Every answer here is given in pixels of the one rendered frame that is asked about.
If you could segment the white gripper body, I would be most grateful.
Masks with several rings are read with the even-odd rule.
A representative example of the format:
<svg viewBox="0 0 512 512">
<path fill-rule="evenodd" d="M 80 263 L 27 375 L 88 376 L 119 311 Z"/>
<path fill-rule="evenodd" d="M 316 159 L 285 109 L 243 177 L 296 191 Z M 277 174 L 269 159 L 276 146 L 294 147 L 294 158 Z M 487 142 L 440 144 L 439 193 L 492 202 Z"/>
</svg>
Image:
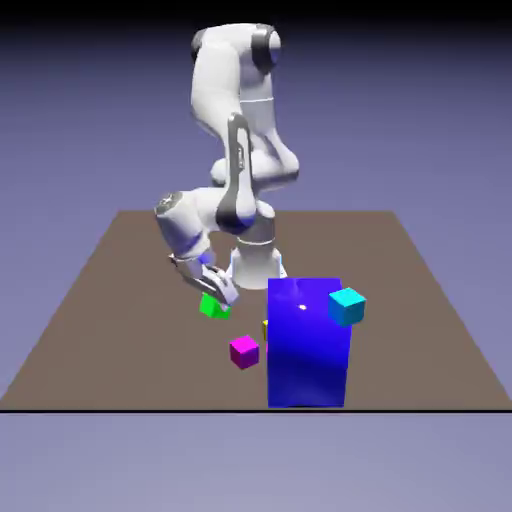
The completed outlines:
<svg viewBox="0 0 512 512">
<path fill-rule="evenodd" d="M 239 292 L 231 278 L 216 266 L 200 265 L 194 272 L 190 270 L 183 272 L 182 277 L 191 286 L 226 306 L 232 306 L 239 297 Z"/>
</svg>

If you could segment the small green cube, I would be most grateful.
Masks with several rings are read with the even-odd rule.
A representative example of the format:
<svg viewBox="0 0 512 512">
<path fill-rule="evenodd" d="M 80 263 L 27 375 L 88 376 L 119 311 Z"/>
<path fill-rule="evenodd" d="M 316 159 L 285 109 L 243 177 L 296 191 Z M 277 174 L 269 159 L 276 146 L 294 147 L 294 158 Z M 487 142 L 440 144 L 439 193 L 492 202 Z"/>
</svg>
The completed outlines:
<svg viewBox="0 0 512 512">
<path fill-rule="evenodd" d="M 199 304 L 199 311 L 209 318 L 228 319 L 231 314 L 231 307 L 220 303 L 213 296 L 203 293 Z"/>
</svg>

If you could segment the small magenta cube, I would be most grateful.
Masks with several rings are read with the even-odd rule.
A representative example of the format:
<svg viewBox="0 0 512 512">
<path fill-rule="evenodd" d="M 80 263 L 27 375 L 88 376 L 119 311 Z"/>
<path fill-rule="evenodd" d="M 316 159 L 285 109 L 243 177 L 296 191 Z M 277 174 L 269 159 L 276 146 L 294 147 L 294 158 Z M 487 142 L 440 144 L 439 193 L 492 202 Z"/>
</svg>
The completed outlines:
<svg viewBox="0 0 512 512">
<path fill-rule="evenodd" d="M 259 345 L 248 335 L 232 340 L 229 353 L 231 361 L 239 369 L 244 370 L 259 363 Z"/>
</svg>

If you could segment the small cyan cube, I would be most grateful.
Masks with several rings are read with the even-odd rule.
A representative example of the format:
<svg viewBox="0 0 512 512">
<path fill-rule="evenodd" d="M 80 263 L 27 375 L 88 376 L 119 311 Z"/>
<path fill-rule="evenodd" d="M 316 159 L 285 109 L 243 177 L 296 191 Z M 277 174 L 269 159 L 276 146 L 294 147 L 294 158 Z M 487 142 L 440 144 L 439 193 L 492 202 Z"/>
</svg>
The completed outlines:
<svg viewBox="0 0 512 512">
<path fill-rule="evenodd" d="M 361 322 L 367 299 L 356 290 L 347 287 L 329 294 L 328 313 L 342 327 Z"/>
</svg>

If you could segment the large blue box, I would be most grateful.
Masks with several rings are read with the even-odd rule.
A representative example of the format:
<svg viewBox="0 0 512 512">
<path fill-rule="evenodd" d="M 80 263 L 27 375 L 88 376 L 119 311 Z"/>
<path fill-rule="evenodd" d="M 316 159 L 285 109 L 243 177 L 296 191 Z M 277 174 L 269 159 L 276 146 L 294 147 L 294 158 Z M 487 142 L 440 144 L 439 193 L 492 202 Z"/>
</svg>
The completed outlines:
<svg viewBox="0 0 512 512">
<path fill-rule="evenodd" d="M 267 288 L 267 401 L 271 408 L 342 407 L 351 329 L 329 316 L 335 277 L 280 278 Z"/>
</svg>

